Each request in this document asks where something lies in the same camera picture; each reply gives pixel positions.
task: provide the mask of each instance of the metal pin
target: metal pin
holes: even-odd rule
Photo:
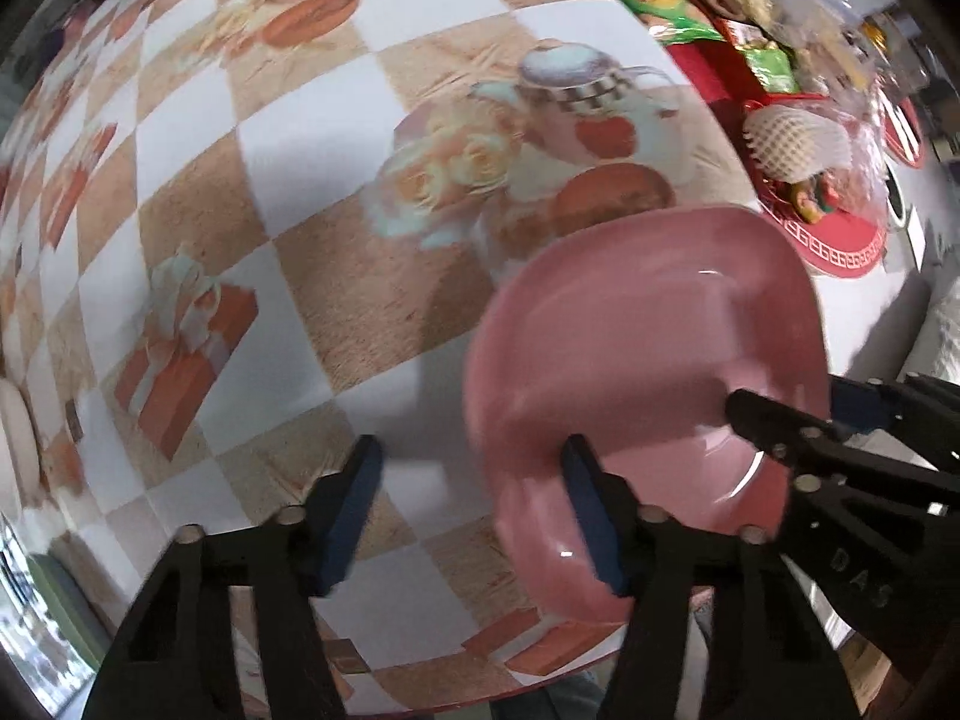
[[[280,525],[296,525],[306,519],[306,509],[302,506],[284,506],[277,512],[277,522]]]
[[[184,525],[176,529],[174,540],[178,544],[194,544],[206,536],[200,525]]]
[[[820,479],[812,473],[805,473],[794,479],[793,485],[801,493],[816,493],[820,489]]]
[[[767,532],[760,525],[744,525],[740,528],[740,538],[748,544],[765,544],[767,542]]]
[[[659,506],[654,506],[653,504],[643,504],[640,507],[640,519],[644,522],[666,522],[670,518],[669,512],[666,509],[661,509]]]

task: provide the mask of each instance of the pink bowl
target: pink bowl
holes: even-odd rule
[[[734,206],[633,215],[551,245],[494,298],[464,372],[464,417],[496,528],[544,611],[619,622],[560,477],[571,433],[644,503],[688,525],[771,533],[786,473],[731,432],[740,386],[829,416],[820,314],[803,260]]]

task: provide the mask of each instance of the checkered tablecloth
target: checkered tablecloth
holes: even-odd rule
[[[357,191],[426,95],[510,79],[541,39],[683,75],[616,0],[360,0],[306,45],[217,44],[250,7],[107,0],[0,148],[6,375],[50,487],[21,538],[116,624],[176,527],[259,523],[373,433],[383,488],[349,579],[316,605],[349,712],[488,699],[616,651],[616,625],[540,613],[498,546],[461,416],[491,276],[465,242],[373,233]],[[715,189],[720,165],[720,199],[749,201],[692,99],[704,175],[690,193]],[[164,347],[168,314],[195,320],[197,343]],[[160,402],[181,385],[167,364],[181,381],[211,367],[212,383]],[[151,433],[144,415],[164,409]],[[248,709],[263,712],[250,599],[235,602]]]

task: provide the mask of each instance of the printed red heart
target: printed red heart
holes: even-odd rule
[[[637,131],[622,116],[609,119],[580,119],[574,125],[577,140],[600,159],[621,159],[637,150]]]

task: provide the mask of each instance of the person's leg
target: person's leg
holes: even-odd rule
[[[587,673],[490,702],[493,720],[594,720],[603,690]]]

